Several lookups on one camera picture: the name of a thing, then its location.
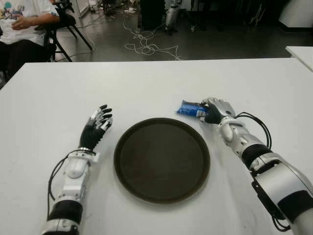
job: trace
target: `white table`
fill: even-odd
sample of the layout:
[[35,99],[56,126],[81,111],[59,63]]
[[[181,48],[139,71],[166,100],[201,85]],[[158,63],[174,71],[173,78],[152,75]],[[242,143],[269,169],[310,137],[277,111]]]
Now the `white table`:
[[[312,73],[295,58],[26,64],[0,91],[1,233],[39,234],[51,170],[76,148],[87,117],[107,103],[114,122],[97,147],[102,161],[91,175],[82,235],[280,234],[251,187],[248,170],[223,144],[215,125],[175,110],[183,99],[230,101],[237,112],[261,118],[271,131],[273,151],[313,181],[312,87]],[[113,169],[121,135],[152,117],[186,122],[209,146],[207,182],[179,204],[136,199]],[[246,124],[265,140],[256,123]]]
[[313,47],[286,47],[286,50],[313,72]]

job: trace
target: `person's arm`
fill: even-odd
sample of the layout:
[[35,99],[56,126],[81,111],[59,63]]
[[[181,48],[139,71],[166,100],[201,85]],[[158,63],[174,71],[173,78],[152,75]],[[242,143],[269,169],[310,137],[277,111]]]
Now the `person's arm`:
[[12,24],[12,29],[21,30],[29,28],[31,26],[42,25],[42,24],[53,24],[60,21],[58,16],[54,16],[51,13],[46,13],[41,16],[24,17],[19,16],[18,19]]

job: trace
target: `white robotic forearm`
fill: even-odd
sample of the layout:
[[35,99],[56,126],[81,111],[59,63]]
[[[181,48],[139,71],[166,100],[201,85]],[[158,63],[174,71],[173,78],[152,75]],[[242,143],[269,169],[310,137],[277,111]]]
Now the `white robotic forearm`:
[[215,98],[202,103],[209,109],[204,121],[218,124],[224,143],[249,169],[252,186],[268,212],[286,219],[295,235],[312,235],[313,186],[307,177],[250,134],[229,103]]
[[98,162],[100,155],[93,149],[112,124],[112,115],[108,114],[111,109],[106,107],[101,106],[91,115],[82,132],[79,148],[65,157],[69,161],[64,171],[64,183],[41,235],[79,235],[89,168]]

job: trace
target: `person's hand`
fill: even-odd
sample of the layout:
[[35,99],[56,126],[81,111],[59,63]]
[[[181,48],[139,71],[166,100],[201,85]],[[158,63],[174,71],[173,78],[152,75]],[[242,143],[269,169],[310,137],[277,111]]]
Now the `person's hand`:
[[21,30],[32,26],[32,17],[24,17],[22,15],[15,15],[18,19],[12,24],[12,29]]

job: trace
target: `white t-shirt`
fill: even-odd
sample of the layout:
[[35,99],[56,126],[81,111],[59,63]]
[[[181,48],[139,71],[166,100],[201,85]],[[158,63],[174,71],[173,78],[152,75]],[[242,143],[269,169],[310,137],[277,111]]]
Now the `white t-shirt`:
[[58,16],[56,9],[49,0],[0,0],[0,28],[3,31],[0,41],[12,44],[26,39],[43,46],[44,30],[36,31],[35,26],[13,30],[12,23],[16,21],[16,15],[31,17],[46,13]]

